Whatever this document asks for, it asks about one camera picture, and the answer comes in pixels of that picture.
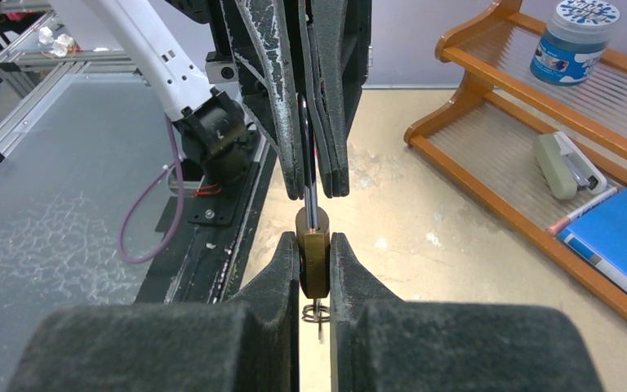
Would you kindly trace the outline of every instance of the beige table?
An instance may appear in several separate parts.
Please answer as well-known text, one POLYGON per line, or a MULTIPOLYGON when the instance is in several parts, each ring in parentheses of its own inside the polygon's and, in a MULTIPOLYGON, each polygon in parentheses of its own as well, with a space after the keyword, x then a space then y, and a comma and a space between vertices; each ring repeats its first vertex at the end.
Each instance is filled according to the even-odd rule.
MULTIPOLYGON (((320 201, 331 230, 347 234, 357 258, 405 300, 561 310, 579 328, 607 390, 627 392, 627 322, 402 141, 411 123, 452 93, 364 92, 349 138, 350 196, 320 201)), ((269 262, 280 233, 294 229, 302 205, 287 198, 276 167, 244 283, 269 262)), ((316 326, 300 324, 301 390, 330 389, 328 338, 321 344, 317 335, 316 326)))

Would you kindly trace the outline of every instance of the white wall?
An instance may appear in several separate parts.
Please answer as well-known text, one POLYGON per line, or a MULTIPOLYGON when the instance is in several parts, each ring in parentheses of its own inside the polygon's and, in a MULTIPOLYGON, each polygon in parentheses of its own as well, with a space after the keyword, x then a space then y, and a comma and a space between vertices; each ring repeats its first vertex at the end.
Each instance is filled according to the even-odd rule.
MULTIPOLYGON (((57 8, 75 8, 79 1, 52 0, 57 8)), ((558 1, 525 0, 523 12, 547 20, 558 1)), ((194 23, 164 0, 150 2, 192 60, 204 66, 205 55, 213 48, 210 28, 194 23)), ((620 8, 622 21, 611 46, 627 54, 627 0, 612 2, 620 8)), ((455 86, 462 69, 436 60, 434 47, 441 35, 475 17, 490 3, 491 0, 373 0, 374 66, 367 85, 455 86)), ((85 19, 79 11, 70 15, 75 22, 85 19)), ((118 47, 104 28, 83 28, 75 31, 73 37, 83 46, 118 47)))

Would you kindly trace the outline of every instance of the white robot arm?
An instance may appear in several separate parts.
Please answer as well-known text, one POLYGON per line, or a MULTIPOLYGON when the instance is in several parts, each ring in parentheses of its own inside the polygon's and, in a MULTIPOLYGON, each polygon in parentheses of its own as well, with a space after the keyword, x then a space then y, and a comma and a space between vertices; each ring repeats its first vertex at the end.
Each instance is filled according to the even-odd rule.
POLYGON ((246 130, 242 107, 208 82, 148 0, 81 1, 155 90, 186 156, 201 165, 206 180, 227 183, 240 176, 233 143, 246 130))
POLYGON ((158 94, 172 122, 212 97, 193 64, 147 0, 82 0, 114 35, 158 94))

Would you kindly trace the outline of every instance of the orange wooden rack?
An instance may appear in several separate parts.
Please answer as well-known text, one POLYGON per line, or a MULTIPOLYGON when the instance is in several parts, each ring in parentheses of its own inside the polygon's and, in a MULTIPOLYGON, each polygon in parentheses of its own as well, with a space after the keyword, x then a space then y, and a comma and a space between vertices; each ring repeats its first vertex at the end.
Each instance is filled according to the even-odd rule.
POLYGON ((528 68, 545 24, 522 14, 521 5, 494 1, 441 38, 436 57, 460 65, 465 76, 441 109, 410 126, 405 141, 627 320, 627 294, 545 232, 586 199, 566 204, 543 195, 529 144, 564 130, 616 185, 627 186, 627 56, 605 51, 577 87, 545 84, 528 68), (476 154, 490 156, 470 163, 476 154))

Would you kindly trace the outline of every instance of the metal frame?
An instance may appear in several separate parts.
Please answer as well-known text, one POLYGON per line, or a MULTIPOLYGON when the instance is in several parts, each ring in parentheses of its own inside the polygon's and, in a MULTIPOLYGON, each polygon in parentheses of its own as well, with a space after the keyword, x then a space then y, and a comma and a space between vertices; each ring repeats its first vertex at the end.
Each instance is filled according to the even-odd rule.
POLYGON ((47 0, 17 0, 0 2, 0 14, 7 12, 49 11, 47 0))
POLYGON ((65 57, 48 57, 40 52, 25 51, 22 46, 37 37, 44 26, 53 27, 56 13, 49 11, 22 33, 0 53, 0 78, 13 91, 25 98, 42 81, 42 74, 49 73, 62 64, 85 63, 93 65, 87 72, 126 72, 136 67, 124 51, 82 51, 65 57))
POLYGON ((57 67, 36 86, 29 96, 22 100, 18 106, 0 123, 0 152, 5 157, 13 151, 27 133, 30 119, 37 117, 42 111, 40 103, 52 99, 55 87, 63 87, 61 80, 68 74, 79 74, 85 69, 84 63, 62 64, 57 67))

